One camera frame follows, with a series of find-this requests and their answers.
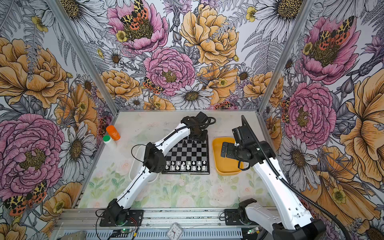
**chessboard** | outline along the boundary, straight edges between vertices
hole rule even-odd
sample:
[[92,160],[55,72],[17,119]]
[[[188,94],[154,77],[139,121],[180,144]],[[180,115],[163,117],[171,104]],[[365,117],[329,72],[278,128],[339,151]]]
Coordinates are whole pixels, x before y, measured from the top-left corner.
[[178,142],[166,155],[163,174],[209,174],[208,136],[206,140],[188,137]]

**clock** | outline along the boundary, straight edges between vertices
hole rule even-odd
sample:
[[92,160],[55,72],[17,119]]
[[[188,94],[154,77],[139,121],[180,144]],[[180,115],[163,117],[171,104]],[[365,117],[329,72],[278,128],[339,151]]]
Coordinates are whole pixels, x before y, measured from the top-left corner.
[[181,235],[183,235],[183,229],[179,227],[177,223],[173,223],[167,231],[167,237],[169,237],[170,240],[178,240]]

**pink peony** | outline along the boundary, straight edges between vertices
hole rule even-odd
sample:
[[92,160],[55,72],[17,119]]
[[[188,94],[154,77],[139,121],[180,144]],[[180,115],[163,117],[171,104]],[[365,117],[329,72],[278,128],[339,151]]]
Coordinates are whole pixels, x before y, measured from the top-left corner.
[[320,83],[300,83],[290,98],[286,134],[301,139],[308,149],[320,147],[335,128],[336,112],[331,106],[328,88]]
[[64,134],[51,120],[23,114],[0,123],[0,197],[26,195],[44,180],[52,187],[61,176],[58,168]]
[[310,30],[310,35],[304,39],[303,53],[295,64],[296,71],[301,72],[304,76],[309,76],[313,81],[322,81],[329,85],[336,82],[353,66],[359,56],[353,54],[360,35],[360,31],[355,32],[356,19],[349,29],[350,35],[344,43],[330,44],[325,50],[319,48],[319,33],[321,31],[332,33],[341,24],[342,22],[336,23],[336,20],[330,22],[329,18],[319,18]]
[[163,87],[164,94],[175,95],[175,91],[195,81],[192,60],[172,48],[159,48],[143,62],[149,78],[156,86]]
[[131,30],[129,26],[124,27],[120,20],[121,17],[132,15],[133,4],[127,6],[124,3],[122,8],[116,6],[116,8],[107,9],[108,24],[112,26],[109,31],[124,45],[123,50],[126,50],[126,55],[151,52],[164,46],[168,40],[166,17],[161,18],[153,3],[151,6],[144,0],[143,3],[148,9],[148,19],[144,20],[138,30]]

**orange bottle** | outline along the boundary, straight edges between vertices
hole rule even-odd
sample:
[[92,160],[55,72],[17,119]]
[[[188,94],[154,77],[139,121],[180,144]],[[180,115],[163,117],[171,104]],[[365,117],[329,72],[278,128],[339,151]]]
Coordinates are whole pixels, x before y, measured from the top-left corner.
[[106,130],[113,140],[117,141],[120,139],[120,134],[113,125],[109,125]]

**floral tablecloth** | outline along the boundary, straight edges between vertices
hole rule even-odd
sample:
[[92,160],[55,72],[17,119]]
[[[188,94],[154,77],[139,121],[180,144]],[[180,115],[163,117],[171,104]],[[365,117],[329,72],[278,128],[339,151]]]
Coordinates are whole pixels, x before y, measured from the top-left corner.
[[[125,112],[115,123],[122,138],[119,153],[104,148],[90,181],[79,203],[79,208],[106,207],[131,182],[128,177],[132,166],[130,150],[133,145],[157,141],[169,133],[184,116],[198,112]],[[206,112],[217,119],[208,127],[210,174],[159,174],[138,195],[132,207],[236,207],[242,200],[255,198],[264,206],[274,206],[264,183],[253,169],[234,176],[217,174],[212,154],[212,140],[218,136],[231,136],[232,128],[241,124],[245,115],[260,140],[264,137],[254,112]]]

